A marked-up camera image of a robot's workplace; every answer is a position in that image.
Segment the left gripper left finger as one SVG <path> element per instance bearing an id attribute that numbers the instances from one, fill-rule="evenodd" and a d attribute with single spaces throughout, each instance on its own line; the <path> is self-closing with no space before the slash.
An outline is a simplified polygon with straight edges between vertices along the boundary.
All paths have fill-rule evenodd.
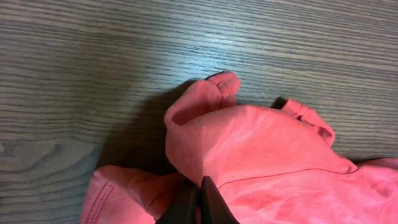
<path id="1" fill-rule="evenodd" d="M 173 202 L 155 224 L 196 224 L 198 187 L 185 179 Z"/>

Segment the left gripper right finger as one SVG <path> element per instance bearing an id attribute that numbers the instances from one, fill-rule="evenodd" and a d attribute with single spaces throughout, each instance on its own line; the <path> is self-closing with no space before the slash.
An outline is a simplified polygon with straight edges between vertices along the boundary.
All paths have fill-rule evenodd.
<path id="1" fill-rule="evenodd" d="M 201 182 L 200 209 L 201 224 L 239 224 L 209 176 Z"/>

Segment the red t-shirt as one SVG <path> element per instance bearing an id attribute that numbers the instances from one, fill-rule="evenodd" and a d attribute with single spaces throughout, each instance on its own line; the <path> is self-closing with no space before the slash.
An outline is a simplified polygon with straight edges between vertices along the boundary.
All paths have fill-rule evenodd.
<path id="1" fill-rule="evenodd" d="M 199 80 L 167 110 L 165 153 L 176 172 L 95 170 L 82 223 L 154 223 L 185 179 L 210 177 L 240 223 L 396 223 L 397 160 L 355 164 L 333 129 L 293 99 L 239 105 L 233 72 Z"/>

